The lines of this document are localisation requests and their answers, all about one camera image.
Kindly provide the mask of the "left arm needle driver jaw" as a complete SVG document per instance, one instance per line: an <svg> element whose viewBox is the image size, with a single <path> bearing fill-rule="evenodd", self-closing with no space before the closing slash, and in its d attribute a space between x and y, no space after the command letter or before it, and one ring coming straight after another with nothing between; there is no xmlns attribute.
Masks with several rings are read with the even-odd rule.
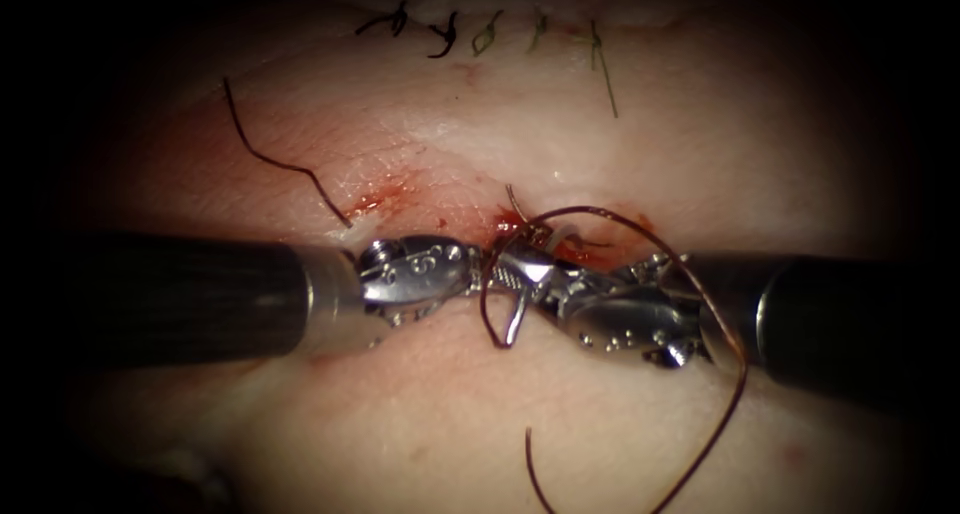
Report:
<svg viewBox="0 0 960 514"><path fill-rule="evenodd" d="M493 267L489 272L481 269L479 282L489 292L506 293L522 292L525 282L512 270L506 267Z"/></svg>
<svg viewBox="0 0 960 514"><path fill-rule="evenodd" d="M558 262L555 256L528 242L509 242L500 249L494 248L491 258L493 267L509 268L525 283L548 279Z"/></svg>

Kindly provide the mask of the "right arm needle driver jaw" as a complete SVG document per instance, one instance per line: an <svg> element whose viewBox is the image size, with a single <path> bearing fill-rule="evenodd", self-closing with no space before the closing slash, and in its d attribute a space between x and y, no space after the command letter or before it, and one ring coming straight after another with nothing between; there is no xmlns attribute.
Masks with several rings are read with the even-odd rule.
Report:
<svg viewBox="0 0 960 514"><path fill-rule="evenodd" d="M506 348L512 348L517 342L518 334L525 316L529 311L548 312L546 305L550 292L550 283L524 283L516 290L516 301L505 331L503 343Z"/></svg>

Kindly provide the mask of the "right arm needle driver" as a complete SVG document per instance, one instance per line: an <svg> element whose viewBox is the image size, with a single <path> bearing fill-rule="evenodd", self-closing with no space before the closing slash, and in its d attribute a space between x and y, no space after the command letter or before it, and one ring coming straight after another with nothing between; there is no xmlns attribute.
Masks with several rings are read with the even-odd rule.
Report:
<svg viewBox="0 0 960 514"><path fill-rule="evenodd" d="M587 353L612 361L675 369L705 358L699 299L673 296L659 284L671 264L654 254L610 272L568 271L551 289L557 327Z"/></svg>

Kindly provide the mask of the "left arm needle driver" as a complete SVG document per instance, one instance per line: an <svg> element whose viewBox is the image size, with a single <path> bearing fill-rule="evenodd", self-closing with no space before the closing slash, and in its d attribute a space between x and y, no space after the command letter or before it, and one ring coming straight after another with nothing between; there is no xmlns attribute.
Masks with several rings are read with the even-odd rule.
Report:
<svg viewBox="0 0 960 514"><path fill-rule="evenodd" d="M482 250L453 237L378 239L359 256L365 312L392 328L419 321L475 290Z"/></svg>

